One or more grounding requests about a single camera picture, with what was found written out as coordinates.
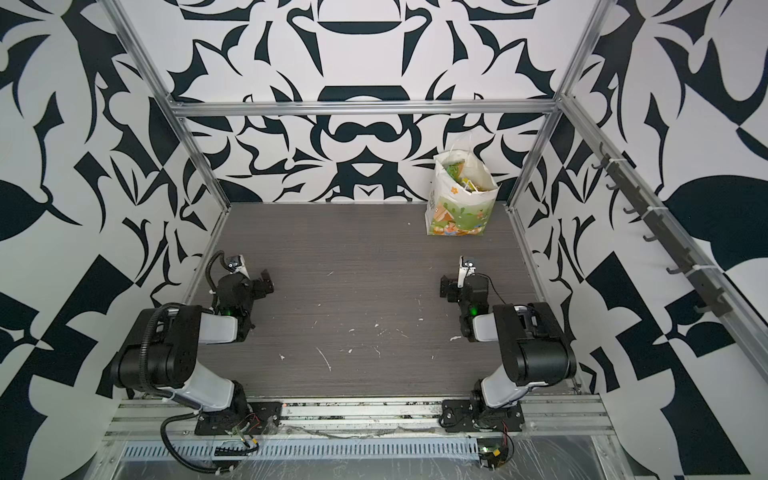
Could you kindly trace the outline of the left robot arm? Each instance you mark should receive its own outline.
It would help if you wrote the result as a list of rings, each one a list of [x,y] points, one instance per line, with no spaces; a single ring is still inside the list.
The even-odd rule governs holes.
[[[268,270],[251,279],[239,268],[220,279],[210,308],[170,303],[142,310],[113,357],[110,379],[196,411],[240,408],[241,386],[205,367],[199,347],[245,341],[254,328],[253,304],[273,292]]]

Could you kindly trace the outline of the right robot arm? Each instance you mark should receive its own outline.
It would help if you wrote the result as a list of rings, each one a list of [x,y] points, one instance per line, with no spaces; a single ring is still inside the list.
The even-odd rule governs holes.
[[[442,276],[439,295],[459,307],[461,335],[471,342],[496,343],[501,365],[478,381],[473,396],[481,410],[511,407],[537,388],[575,376],[577,362],[550,305],[491,305],[491,280],[474,274]]]

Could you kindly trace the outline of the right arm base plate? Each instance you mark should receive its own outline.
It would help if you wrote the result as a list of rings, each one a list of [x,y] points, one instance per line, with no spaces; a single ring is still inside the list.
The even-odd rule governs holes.
[[[470,400],[444,400],[438,425],[449,433],[521,432],[524,415],[519,405],[490,409]]]

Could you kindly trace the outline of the floral paper gift bag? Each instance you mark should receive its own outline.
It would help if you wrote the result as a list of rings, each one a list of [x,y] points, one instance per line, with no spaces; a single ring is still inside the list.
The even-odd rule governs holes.
[[[481,236],[500,186],[462,134],[433,157],[434,171],[425,212],[430,236]]]

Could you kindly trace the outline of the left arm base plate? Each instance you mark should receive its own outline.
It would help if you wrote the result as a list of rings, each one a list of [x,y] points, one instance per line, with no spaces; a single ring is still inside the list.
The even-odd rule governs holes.
[[[194,433],[198,436],[232,434],[261,435],[280,424],[283,403],[279,401],[250,402],[247,407],[231,407],[217,412],[203,412]]]

